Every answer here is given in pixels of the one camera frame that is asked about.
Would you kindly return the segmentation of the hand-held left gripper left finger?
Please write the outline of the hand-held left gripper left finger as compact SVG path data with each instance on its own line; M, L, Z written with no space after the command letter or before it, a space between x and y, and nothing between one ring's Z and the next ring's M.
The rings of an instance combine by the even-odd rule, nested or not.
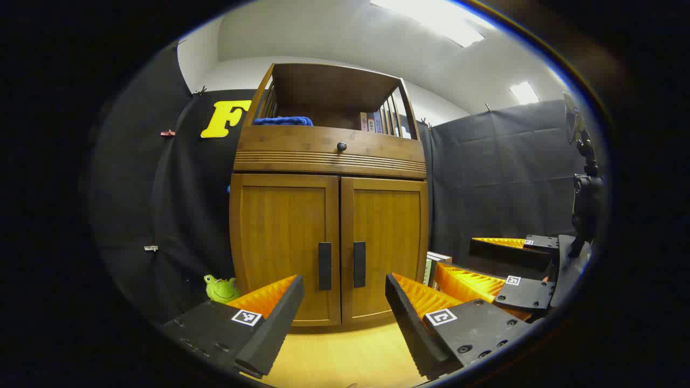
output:
M288 276L229 303L203 302L163 324L162 333L219 371L262 378L303 297L303 277Z

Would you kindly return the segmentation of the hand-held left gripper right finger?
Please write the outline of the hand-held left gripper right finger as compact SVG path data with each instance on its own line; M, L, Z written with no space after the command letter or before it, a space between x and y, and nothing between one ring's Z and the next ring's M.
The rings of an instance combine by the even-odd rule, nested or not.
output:
M482 299L458 300L397 273L385 295L421 376L436 380L495 358L532 324Z

